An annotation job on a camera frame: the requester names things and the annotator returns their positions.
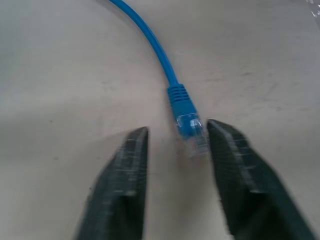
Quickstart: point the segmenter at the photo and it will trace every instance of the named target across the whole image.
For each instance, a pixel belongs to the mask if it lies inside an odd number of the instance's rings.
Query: blue cable
[[[125,12],[134,22],[135,24],[141,29],[143,34],[145,35],[146,39],[148,39],[149,43],[151,44],[155,54],[159,58],[159,61],[163,67],[164,73],[168,79],[169,85],[176,85],[179,84],[174,69],[165,53],[163,48],[161,47],[160,43],[158,42],[156,36],[145,23],[145,21],[131,8],[129,7],[124,1],[122,0],[110,0],[114,5],[120,8],[123,12]]]
[[[167,90],[173,116],[182,138],[188,143],[191,155],[207,150],[207,141],[197,110],[183,84],[177,80],[174,69],[156,36],[145,21],[122,0],[109,0],[125,12],[141,29],[157,55],[169,82]]]

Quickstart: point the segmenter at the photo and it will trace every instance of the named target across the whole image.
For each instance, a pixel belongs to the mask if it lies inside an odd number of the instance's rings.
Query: table surface
[[[320,34],[303,0],[129,0],[203,121],[232,124],[320,234]],[[126,132],[150,127],[145,239],[231,239],[210,159],[185,158],[165,75],[103,0],[0,1],[0,238],[71,240]]]

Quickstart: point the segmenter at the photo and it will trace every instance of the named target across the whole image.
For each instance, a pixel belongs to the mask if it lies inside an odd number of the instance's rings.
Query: clear plastic connector
[[[207,137],[198,114],[181,115],[176,119],[176,123],[191,157],[208,151]]]

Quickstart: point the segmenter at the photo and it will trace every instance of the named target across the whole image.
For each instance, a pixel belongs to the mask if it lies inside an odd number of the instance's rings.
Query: blue ethernet cable
[[[205,152],[207,150],[207,141],[197,110],[185,86],[178,82],[174,69],[156,36],[144,20],[124,1],[109,1],[125,12],[135,22],[157,55],[169,82],[167,94],[178,131],[187,142],[191,155]]]

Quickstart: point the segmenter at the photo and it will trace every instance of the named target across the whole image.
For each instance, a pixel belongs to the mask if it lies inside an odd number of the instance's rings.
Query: cable
[[[202,154],[207,151],[207,139],[203,131],[197,110],[189,97],[183,84],[180,84],[175,75],[169,59],[144,20],[122,0],[109,0],[119,9],[125,12],[141,29],[145,37],[153,47],[155,54],[163,67],[164,73],[169,82],[167,89],[171,110],[184,141],[187,143],[191,156]]]
[[[110,0],[114,5],[116,5],[118,8],[120,8],[122,11],[124,11],[134,22],[135,24],[141,29],[143,34],[145,35],[146,39],[151,44],[152,48],[154,49],[155,54],[157,55],[164,73],[168,79],[169,85],[176,85],[179,84],[175,71],[165,53],[163,48],[161,47],[159,41],[157,40],[154,33],[151,31],[151,29],[148,27],[148,25],[145,23],[145,21],[130,7],[128,6],[124,1],[122,0]]]

